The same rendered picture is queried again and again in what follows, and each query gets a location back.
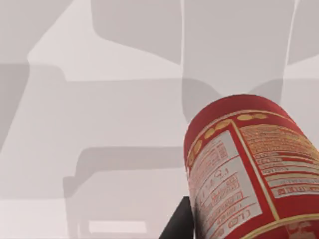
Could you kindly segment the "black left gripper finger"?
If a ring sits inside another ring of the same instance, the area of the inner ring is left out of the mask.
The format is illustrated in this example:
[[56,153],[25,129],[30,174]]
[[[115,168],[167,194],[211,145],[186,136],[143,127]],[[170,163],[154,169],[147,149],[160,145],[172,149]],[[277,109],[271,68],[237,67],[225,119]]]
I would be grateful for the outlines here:
[[194,239],[194,221],[188,196],[184,196],[159,239]]

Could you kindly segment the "red and white can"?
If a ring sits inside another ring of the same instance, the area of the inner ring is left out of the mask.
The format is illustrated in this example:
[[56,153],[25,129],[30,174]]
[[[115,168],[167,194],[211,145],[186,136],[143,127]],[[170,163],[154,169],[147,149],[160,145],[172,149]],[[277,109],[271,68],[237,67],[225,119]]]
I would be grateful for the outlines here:
[[319,151],[277,103],[208,104],[184,160],[196,239],[319,239]]

